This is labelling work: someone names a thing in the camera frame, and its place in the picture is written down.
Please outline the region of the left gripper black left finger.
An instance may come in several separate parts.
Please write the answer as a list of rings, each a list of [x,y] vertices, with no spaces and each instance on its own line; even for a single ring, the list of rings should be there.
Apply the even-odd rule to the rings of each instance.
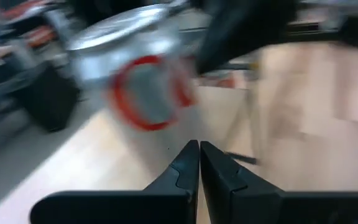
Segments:
[[[31,224],[196,224],[200,147],[189,141],[143,190],[63,191],[39,200]]]

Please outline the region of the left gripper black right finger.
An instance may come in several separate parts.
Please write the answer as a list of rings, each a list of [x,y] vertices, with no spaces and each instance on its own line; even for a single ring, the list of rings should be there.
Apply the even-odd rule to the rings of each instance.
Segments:
[[[208,141],[200,166],[211,224],[358,224],[358,192],[282,190]]]

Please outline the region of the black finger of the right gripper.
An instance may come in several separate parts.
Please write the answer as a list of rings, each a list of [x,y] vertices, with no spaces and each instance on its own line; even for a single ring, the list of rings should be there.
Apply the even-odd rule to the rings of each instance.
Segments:
[[[211,16],[196,54],[203,74],[281,38],[296,16],[297,0],[196,0]]]

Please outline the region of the silver Diet Coke can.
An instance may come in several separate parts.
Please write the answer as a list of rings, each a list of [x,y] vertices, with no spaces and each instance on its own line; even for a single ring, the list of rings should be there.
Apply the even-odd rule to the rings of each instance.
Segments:
[[[175,16],[185,0],[122,12],[87,27],[67,45],[74,70],[104,89],[116,127],[189,132],[196,98]]]

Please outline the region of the black box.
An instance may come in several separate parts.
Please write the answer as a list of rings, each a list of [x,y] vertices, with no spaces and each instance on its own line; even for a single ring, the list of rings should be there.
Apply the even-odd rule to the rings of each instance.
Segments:
[[[36,125],[53,133],[66,128],[79,100],[80,89],[74,79],[63,77],[47,65],[30,85],[12,95]]]

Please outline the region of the wooden shelf black metal frame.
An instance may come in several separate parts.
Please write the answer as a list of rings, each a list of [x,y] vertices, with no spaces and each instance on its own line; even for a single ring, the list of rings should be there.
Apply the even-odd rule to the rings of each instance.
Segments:
[[[198,94],[204,121],[190,136],[225,145],[251,92],[201,86]],[[29,224],[33,204],[54,192],[142,189],[154,178],[100,111],[2,199],[0,224]]]

